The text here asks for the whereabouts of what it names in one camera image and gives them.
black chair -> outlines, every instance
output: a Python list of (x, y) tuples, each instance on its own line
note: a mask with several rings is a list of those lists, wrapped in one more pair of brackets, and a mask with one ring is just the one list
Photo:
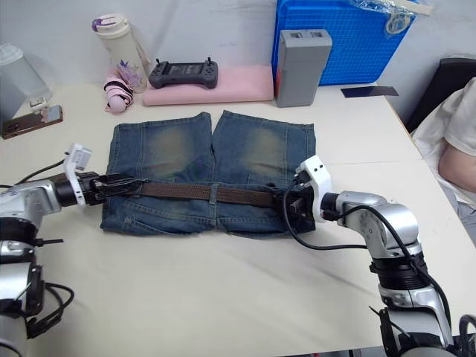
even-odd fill
[(410, 120), (405, 124), (413, 132), (420, 123), (457, 90), (464, 88), (471, 78), (476, 77), (476, 59), (443, 58), (422, 99)]

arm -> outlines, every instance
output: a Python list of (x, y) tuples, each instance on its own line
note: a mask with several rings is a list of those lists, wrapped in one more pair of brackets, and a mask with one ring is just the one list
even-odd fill
[(464, 190), (476, 193), (476, 156), (448, 144), (438, 167), (440, 175)]

smartphone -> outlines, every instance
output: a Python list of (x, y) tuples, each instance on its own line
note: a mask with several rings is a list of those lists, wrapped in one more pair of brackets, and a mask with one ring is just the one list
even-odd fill
[(6, 121), (1, 128), (1, 136), (3, 139), (10, 139), (60, 122), (62, 122), (62, 108), (61, 106), (52, 106), (41, 109), (38, 114), (26, 114)]

person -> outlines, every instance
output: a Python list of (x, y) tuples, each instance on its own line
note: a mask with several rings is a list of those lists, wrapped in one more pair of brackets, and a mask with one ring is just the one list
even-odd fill
[(412, 134), (476, 246), (476, 77)]

white shirt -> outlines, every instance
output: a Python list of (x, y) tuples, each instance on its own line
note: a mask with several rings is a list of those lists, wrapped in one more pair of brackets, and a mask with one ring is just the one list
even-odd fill
[(476, 157), (476, 77), (432, 111), (412, 136), (437, 180), (451, 189), (459, 202), (476, 209), (476, 193), (455, 186), (438, 173), (447, 143)]

